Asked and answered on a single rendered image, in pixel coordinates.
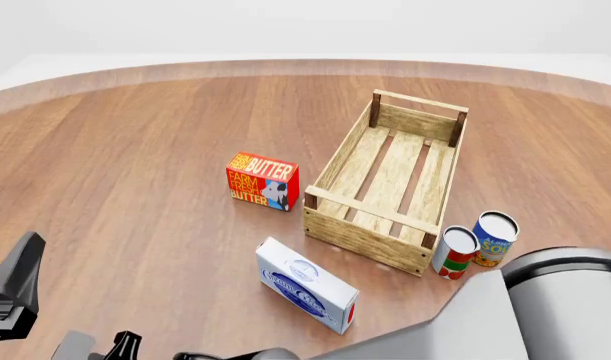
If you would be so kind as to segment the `wooden slat tray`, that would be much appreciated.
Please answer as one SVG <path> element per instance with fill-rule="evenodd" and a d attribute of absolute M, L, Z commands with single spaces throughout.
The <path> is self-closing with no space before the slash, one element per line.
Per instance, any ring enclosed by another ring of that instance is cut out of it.
<path fill-rule="evenodd" d="M 375 90 L 313 185 L 304 232 L 421 276 L 437 250 L 467 107 Z"/>

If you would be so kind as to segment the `tomato tin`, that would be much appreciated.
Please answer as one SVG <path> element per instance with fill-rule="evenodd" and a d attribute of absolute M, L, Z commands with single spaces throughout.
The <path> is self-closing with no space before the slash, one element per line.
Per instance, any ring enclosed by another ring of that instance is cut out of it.
<path fill-rule="evenodd" d="M 458 280 L 479 250 L 480 244 L 471 230 L 461 226 L 447 227 L 432 257 L 432 268 L 441 278 Z"/>

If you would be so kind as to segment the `small grey plate on stalk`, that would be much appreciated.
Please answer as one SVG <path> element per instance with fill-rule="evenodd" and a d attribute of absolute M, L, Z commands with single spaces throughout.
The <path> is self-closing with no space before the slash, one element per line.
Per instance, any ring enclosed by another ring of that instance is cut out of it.
<path fill-rule="evenodd" d="M 69 331 L 56 347 L 50 360 L 93 360 L 91 350 L 95 338 L 77 331 Z"/>

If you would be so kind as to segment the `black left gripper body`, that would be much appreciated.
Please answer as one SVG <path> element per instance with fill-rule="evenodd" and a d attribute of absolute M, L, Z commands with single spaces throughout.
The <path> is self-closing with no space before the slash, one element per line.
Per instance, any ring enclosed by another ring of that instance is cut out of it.
<path fill-rule="evenodd" d="M 27 338 L 37 315 L 35 290 L 24 291 L 19 296 L 0 293 L 0 341 Z"/>

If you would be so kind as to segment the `red butter box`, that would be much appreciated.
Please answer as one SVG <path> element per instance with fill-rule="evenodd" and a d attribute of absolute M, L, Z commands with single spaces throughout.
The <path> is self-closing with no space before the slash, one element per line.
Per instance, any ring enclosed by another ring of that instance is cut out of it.
<path fill-rule="evenodd" d="M 233 198 L 289 212 L 299 197 L 299 166 L 261 155 L 238 152 L 226 174 Z"/>

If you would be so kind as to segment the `white cream cheese box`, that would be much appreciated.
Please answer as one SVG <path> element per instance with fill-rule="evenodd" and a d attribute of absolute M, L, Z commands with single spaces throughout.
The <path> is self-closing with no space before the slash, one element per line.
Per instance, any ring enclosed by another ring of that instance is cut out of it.
<path fill-rule="evenodd" d="M 351 325 L 359 290 L 267 237 L 255 251 L 260 281 L 338 335 Z"/>

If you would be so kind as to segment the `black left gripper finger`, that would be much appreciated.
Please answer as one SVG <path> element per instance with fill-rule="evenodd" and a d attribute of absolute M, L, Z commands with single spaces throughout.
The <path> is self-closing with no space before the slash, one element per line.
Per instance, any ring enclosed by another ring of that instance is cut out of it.
<path fill-rule="evenodd" d="M 38 274 L 46 242 L 27 232 L 0 263 L 0 301 L 37 301 Z"/>
<path fill-rule="evenodd" d="M 118 332 L 114 346 L 103 360 L 137 360 L 142 337 L 130 331 Z"/>

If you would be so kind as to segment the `blue alphabet soup tin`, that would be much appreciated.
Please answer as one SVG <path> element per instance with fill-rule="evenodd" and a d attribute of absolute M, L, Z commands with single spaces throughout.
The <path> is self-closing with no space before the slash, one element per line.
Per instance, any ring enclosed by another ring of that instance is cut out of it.
<path fill-rule="evenodd" d="M 474 263 L 494 267 L 501 263 L 511 245 L 516 242 L 520 228 L 509 215 L 490 210 L 479 216 L 472 232 L 480 244 Z"/>

